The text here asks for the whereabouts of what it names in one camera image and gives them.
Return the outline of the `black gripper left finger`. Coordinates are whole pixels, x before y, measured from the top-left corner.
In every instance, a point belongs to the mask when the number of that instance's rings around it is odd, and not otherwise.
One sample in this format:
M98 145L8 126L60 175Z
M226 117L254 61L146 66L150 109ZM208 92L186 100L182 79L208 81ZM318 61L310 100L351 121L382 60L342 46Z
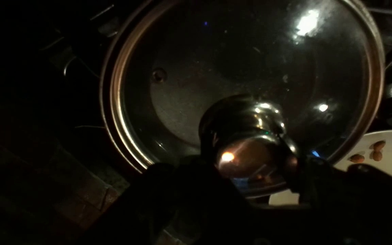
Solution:
M196 230L195 245L256 245L256 209L200 158L154 163L113 201L76 245L154 245L171 223Z

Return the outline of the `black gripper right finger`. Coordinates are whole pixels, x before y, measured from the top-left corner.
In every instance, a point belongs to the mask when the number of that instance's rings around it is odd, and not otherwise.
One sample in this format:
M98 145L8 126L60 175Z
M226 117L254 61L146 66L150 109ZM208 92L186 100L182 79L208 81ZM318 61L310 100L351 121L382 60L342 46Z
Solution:
M389 174L367 163L337 170L317 158L291 158L290 175L309 216L293 235L301 245L392 245Z

